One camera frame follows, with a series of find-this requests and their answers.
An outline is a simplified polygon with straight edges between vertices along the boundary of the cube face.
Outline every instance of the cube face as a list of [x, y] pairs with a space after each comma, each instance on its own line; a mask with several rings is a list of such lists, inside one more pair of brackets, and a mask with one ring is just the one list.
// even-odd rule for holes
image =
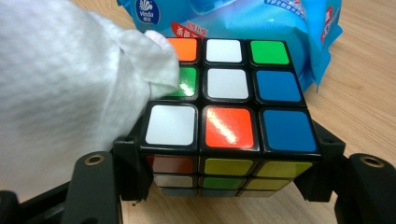
[[203, 61], [206, 66], [225, 64], [242, 66], [247, 63], [246, 43], [239, 39], [204, 39]]
[[204, 136], [209, 147], [258, 150], [253, 148], [253, 128], [247, 109], [209, 107], [205, 114]]
[[281, 41], [250, 42], [253, 62], [257, 64], [289, 64], [289, 56], [285, 44]]
[[208, 98], [245, 102], [250, 97], [247, 73], [243, 69], [210, 68], [205, 77]]
[[168, 41], [174, 47], [181, 63], [194, 64], [200, 60], [201, 40], [197, 38], [172, 38]]
[[164, 195], [266, 198], [318, 162], [284, 42], [168, 39], [178, 90], [148, 104], [139, 138]]
[[280, 190], [289, 183], [286, 179], [250, 179], [244, 189]]
[[148, 104], [140, 152], [154, 174], [193, 174], [197, 171], [197, 116], [196, 107], [189, 104]]
[[160, 188], [194, 188], [197, 185], [195, 176], [187, 175], [154, 175], [154, 182]]
[[241, 63], [242, 46], [238, 40], [209, 39], [206, 59], [212, 63]]
[[306, 107], [297, 77], [292, 72], [257, 70], [253, 76], [259, 104]]
[[260, 177], [295, 178], [313, 165], [306, 161], [267, 161], [258, 171]]
[[169, 101], [194, 101], [198, 97], [199, 71], [196, 67], [180, 66], [178, 90], [163, 97]]
[[209, 158], [201, 162], [201, 172], [206, 175], [248, 175], [254, 160]]
[[245, 178], [229, 176], [205, 176], [199, 180], [204, 189], [239, 189], [245, 183]]
[[194, 141], [196, 110], [192, 106], [155, 105], [151, 109], [146, 142], [188, 146]]
[[299, 110], [267, 109], [261, 112], [264, 150], [315, 152], [318, 145], [308, 115]]
[[149, 155], [146, 160], [154, 173], [193, 174], [197, 170], [195, 157]]
[[288, 47], [283, 41], [248, 40], [247, 48], [252, 67], [294, 69]]

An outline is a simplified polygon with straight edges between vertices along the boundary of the plastic packaging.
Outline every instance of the plastic packaging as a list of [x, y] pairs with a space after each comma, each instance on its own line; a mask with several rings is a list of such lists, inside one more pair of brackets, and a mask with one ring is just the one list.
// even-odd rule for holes
[[341, 0], [118, 0], [140, 31], [287, 42], [302, 89], [320, 83], [342, 33]]

